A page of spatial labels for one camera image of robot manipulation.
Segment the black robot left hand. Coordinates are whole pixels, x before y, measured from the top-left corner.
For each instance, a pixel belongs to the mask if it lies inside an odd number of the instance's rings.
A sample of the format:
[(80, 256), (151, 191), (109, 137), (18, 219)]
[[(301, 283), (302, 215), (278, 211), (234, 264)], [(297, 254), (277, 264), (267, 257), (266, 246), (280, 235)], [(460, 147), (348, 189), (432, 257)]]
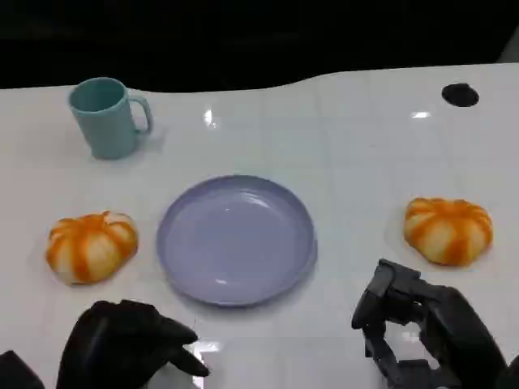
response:
[(58, 388), (142, 388), (167, 364), (195, 377), (208, 367), (185, 349), (198, 340), (152, 305), (97, 301), (78, 318), (62, 353)]

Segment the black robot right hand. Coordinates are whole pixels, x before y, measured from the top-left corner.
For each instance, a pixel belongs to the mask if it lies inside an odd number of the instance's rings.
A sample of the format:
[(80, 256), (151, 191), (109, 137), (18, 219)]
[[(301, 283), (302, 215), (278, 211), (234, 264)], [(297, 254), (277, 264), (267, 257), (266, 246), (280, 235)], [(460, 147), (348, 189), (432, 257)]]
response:
[[(418, 339), (439, 363), (399, 360), (386, 324), (416, 323)], [(508, 368), (495, 339), (457, 289), (433, 285), (420, 272), (381, 259), (352, 318), (362, 331), (365, 355), (390, 388), (493, 388)]]

